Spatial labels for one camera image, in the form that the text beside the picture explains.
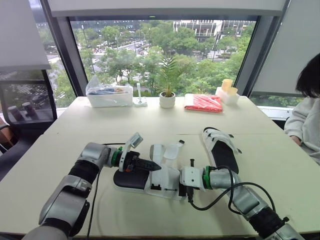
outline person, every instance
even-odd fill
[[[320,53],[302,70],[295,89],[306,98],[292,111],[284,132],[320,165]]]

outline black cable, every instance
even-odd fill
[[[124,144],[125,143],[104,143],[103,145],[124,145]],[[98,192],[98,183],[99,183],[100,173],[101,173],[101,171],[98,173],[98,175],[96,177],[95,191],[94,191],[94,196],[93,196],[93,200],[92,200],[91,214],[90,214],[88,232],[86,233],[86,240],[89,239],[90,230],[91,230],[91,224],[92,224],[92,218],[94,216],[94,207],[95,207],[95,201],[96,201],[96,196],[97,196],[97,192]]]
[[[91,224],[92,224],[92,218],[94,216],[95,201],[96,201],[96,196],[97,196],[97,192],[98,192],[98,182],[99,182],[100,173],[101,173],[101,171],[98,173],[98,176],[96,177],[95,191],[94,191],[94,197],[93,197],[93,201],[92,201],[90,221],[89,221],[88,232],[86,234],[86,240],[89,240],[90,229],[91,229]]]
[[[103,143],[102,145],[125,145],[126,143],[120,142],[120,143]]]
[[[236,187],[239,187],[239,186],[243,186],[243,185],[252,185],[252,186],[260,188],[267,195],[267,197],[269,198],[269,201],[270,201],[271,206],[272,206],[272,210],[276,213],[276,207],[275,207],[274,201],[272,200],[272,198],[271,198],[270,194],[267,192],[267,190],[265,190],[262,186],[260,186],[260,185],[258,185],[256,183],[253,183],[253,182],[240,182],[240,183],[234,184],[233,188],[236,188]],[[215,205],[230,190],[231,190],[231,187],[229,187],[226,190],[224,190],[223,193],[221,193],[212,203],[210,203],[208,206],[205,206],[205,207],[198,207],[193,202],[190,202],[190,203],[195,209],[197,209],[199,211],[205,211],[205,210],[208,210],[209,208],[211,208],[213,205]]]
[[[233,174],[232,174],[232,171],[231,171],[230,167],[223,165],[223,166],[217,167],[217,169],[218,169],[218,170],[220,170],[220,169],[227,169],[227,170],[229,171],[231,187],[230,187],[230,197],[229,197],[229,202],[228,202],[228,209],[229,209],[231,212],[235,213],[235,214],[241,215],[240,212],[238,212],[238,211],[236,211],[236,210],[233,210],[233,209],[231,208],[231,204],[232,204],[232,201],[233,201],[233,199],[234,199],[234,190],[235,190],[234,185],[235,185],[235,183],[234,183],[234,177],[233,177]]]

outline red bag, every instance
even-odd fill
[[[223,106],[220,97],[215,95],[191,94],[184,96],[184,108],[193,111],[221,113]]]

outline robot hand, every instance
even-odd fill
[[[86,200],[92,183],[103,166],[119,167],[120,171],[155,171],[161,169],[153,161],[139,158],[139,153],[129,151],[142,141],[134,134],[122,148],[98,143],[88,143],[74,166],[44,204],[39,227],[29,232],[24,240],[67,240],[76,235],[83,226],[90,204]]]

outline potted plant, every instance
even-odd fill
[[[163,57],[159,75],[159,81],[165,87],[164,91],[159,94],[162,108],[169,109],[174,107],[176,94],[173,90],[180,81],[180,76],[184,72],[183,69],[179,68],[174,56]]]

